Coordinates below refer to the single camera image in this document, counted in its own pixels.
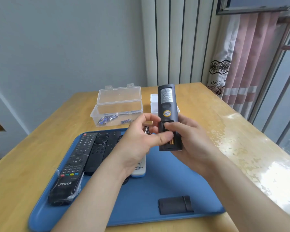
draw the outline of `person's left hand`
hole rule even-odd
[[[173,132],[166,131],[158,133],[158,122],[160,117],[150,113],[143,113],[129,126],[124,136],[116,144],[110,154],[122,164],[129,176],[137,163],[146,155],[150,148],[166,144],[173,138]],[[152,125],[144,125],[145,121],[153,121]],[[156,134],[145,134],[144,126],[149,127],[149,132]]]

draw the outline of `white remote control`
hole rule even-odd
[[[143,159],[138,163],[131,176],[133,178],[140,178],[145,176],[145,173],[146,173],[146,156],[144,156]]]

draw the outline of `person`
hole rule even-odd
[[[178,118],[166,123],[169,131],[162,133],[158,116],[144,113],[135,119],[52,232],[104,231],[125,178],[151,147],[169,142],[173,131],[183,143],[173,155],[207,180],[240,232],[290,232],[290,216],[220,152],[196,121],[181,114]],[[144,133],[145,121],[153,121],[149,131],[155,135]]]

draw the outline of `table top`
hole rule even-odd
[[[181,113],[195,119],[213,142],[268,197],[290,214],[290,156],[201,83],[176,85]],[[142,88],[144,112],[150,94]],[[46,121],[0,160],[0,232],[28,231],[31,210],[76,136],[97,128],[89,116],[98,92],[74,94]],[[227,213],[175,221],[114,226],[118,231],[237,231]]]

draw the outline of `round yellow sticker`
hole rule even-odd
[[[163,115],[166,116],[166,117],[169,117],[169,116],[171,115],[171,111],[169,111],[169,110],[165,110],[165,111],[163,112]]]

